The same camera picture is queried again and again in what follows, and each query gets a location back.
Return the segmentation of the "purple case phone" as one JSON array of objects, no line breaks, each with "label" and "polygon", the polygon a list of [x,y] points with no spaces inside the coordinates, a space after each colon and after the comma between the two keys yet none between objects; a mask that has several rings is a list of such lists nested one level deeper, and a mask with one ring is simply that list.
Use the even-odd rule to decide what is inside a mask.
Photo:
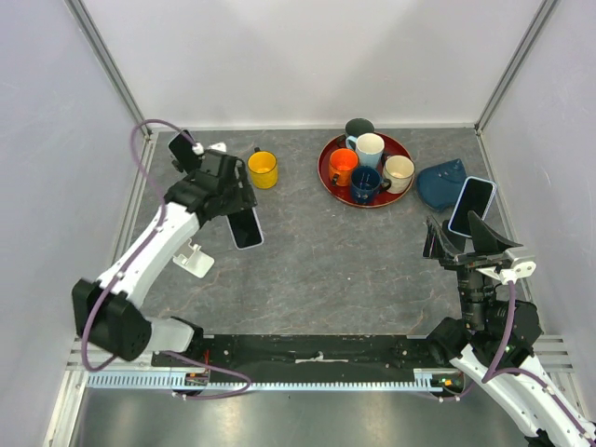
[{"label": "purple case phone", "polygon": [[229,214],[226,220],[236,248],[240,251],[258,247],[264,236],[255,208]]}]

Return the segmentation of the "blue case phone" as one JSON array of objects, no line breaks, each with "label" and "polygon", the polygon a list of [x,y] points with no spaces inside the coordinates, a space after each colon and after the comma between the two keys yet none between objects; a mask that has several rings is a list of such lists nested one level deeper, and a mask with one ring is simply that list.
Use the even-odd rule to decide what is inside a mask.
[{"label": "blue case phone", "polygon": [[461,237],[471,237],[468,213],[474,211],[484,219],[496,192],[496,184],[479,177],[468,176],[459,197],[455,203],[454,211],[448,222],[448,229]]}]

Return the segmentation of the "black phone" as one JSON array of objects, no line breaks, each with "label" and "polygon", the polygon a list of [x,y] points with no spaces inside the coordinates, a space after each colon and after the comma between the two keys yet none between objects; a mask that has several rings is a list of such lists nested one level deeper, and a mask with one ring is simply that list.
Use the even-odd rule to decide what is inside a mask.
[{"label": "black phone", "polygon": [[192,152],[192,146],[196,143],[188,129],[179,132],[168,144],[172,159],[176,158],[183,162],[188,173],[197,169],[200,165],[200,156]]}]

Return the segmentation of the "black round base phone stand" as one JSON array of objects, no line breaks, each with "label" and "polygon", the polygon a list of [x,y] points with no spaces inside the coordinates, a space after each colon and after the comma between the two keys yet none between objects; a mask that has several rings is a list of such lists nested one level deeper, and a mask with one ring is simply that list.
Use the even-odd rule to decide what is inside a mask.
[{"label": "black round base phone stand", "polygon": [[188,174],[188,171],[186,169],[185,164],[183,162],[181,162],[180,160],[174,158],[174,159],[171,160],[171,164],[182,175],[187,175]]}]

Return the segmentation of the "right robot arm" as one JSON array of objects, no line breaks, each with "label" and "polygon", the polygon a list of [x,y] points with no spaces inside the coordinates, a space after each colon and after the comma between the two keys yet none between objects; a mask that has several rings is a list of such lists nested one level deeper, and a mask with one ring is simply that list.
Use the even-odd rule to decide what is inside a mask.
[{"label": "right robot arm", "polygon": [[516,294],[517,282],[535,272],[535,256],[476,212],[467,218],[471,252],[427,217],[423,256],[455,272],[462,315],[444,318],[430,333],[428,359],[455,367],[483,389],[529,445],[594,445],[594,423],[553,383],[534,351],[542,334],[536,306]]}]

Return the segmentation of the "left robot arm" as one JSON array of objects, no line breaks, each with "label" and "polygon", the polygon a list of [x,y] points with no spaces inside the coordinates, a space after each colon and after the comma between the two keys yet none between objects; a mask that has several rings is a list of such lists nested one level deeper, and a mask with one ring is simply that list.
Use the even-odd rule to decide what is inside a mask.
[{"label": "left robot arm", "polygon": [[89,345],[112,359],[132,361],[145,352],[171,351],[184,366],[204,356],[197,328],[179,318],[147,318],[144,299],[167,263],[210,220],[256,206],[245,162],[208,149],[196,167],[159,199],[153,221],[125,254],[97,279],[72,289],[74,320],[84,365]]}]

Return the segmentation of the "white phone stand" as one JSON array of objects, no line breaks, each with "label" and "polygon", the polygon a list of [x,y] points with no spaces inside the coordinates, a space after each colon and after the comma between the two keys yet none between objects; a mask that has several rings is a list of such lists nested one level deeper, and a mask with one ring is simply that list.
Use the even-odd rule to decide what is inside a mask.
[{"label": "white phone stand", "polygon": [[204,278],[215,263],[215,260],[191,238],[174,253],[172,261],[197,278]]}]

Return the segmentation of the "yellow mug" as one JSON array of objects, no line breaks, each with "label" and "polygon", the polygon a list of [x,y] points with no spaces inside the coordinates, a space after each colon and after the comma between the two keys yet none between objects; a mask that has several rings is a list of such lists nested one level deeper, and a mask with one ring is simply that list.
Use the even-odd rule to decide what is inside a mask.
[{"label": "yellow mug", "polygon": [[270,189],[277,184],[278,159],[271,152],[255,147],[247,166],[252,183],[258,189]]}]

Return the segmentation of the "blue cloth pouch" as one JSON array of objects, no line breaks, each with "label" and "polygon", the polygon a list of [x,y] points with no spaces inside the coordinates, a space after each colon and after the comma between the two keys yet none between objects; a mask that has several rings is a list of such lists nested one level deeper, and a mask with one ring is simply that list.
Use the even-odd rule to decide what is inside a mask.
[{"label": "blue cloth pouch", "polygon": [[416,191],[424,204],[442,212],[455,205],[466,178],[464,163],[456,158],[422,169],[415,180]]}]

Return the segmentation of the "cream mug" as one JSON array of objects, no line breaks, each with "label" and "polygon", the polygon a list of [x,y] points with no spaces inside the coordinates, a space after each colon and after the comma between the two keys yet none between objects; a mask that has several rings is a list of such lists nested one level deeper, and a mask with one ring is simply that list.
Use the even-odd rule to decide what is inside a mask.
[{"label": "cream mug", "polygon": [[413,180],[415,166],[407,156],[385,156],[383,177],[390,183],[387,192],[392,195],[404,193]]}]

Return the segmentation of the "dark blue mug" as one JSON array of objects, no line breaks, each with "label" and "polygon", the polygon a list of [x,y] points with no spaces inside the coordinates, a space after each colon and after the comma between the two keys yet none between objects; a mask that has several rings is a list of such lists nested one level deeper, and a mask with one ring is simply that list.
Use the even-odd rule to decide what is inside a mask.
[{"label": "dark blue mug", "polygon": [[388,190],[392,182],[383,177],[377,169],[357,167],[350,177],[350,196],[358,205],[370,205],[382,192]]}]

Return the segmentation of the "orange mug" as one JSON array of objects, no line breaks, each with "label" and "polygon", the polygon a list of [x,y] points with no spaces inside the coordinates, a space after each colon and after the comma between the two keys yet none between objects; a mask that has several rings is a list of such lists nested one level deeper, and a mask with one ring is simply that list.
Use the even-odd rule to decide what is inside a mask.
[{"label": "orange mug", "polygon": [[352,172],[359,165],[359,157],[355,151],[340,148],[332,152],[329,160],[329,177],[332,185],[349,186]]}]

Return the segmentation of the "light blue white mug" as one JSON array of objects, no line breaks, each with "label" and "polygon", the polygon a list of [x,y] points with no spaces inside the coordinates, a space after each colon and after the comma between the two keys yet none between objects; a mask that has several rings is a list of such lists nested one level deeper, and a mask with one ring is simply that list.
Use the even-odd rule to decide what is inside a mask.
[{"label": "light blue white mug", "polygon": [[386,147],[384,139],[372,132],[358,137],[348,136],[345,144],[347,148],[356,152],[361,166],[372,169],[377,168]]}]

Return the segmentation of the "dark green mug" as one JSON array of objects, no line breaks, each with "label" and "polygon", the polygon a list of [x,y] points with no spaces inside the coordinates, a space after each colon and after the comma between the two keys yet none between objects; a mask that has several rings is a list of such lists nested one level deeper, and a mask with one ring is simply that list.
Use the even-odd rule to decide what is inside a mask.
[{"label": "dark green mug", "polygon": [[360,135],[365,133],[374,133],[374,124],[366,118],[352,118],[345,124],[345,131],[343,136],[339,136],[336,139],[337,143],[342,143],[348,137],[358,138]]}]

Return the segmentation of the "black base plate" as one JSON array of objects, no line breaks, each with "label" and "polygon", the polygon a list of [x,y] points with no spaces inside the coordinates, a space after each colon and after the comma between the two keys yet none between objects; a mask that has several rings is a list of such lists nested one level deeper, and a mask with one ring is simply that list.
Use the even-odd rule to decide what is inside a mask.
[{"label": "black base plate", "polygon": [[255,384],[410,382],[415,369],[454,368],[426,338],[406,335],[205,335],[183,354]]}]

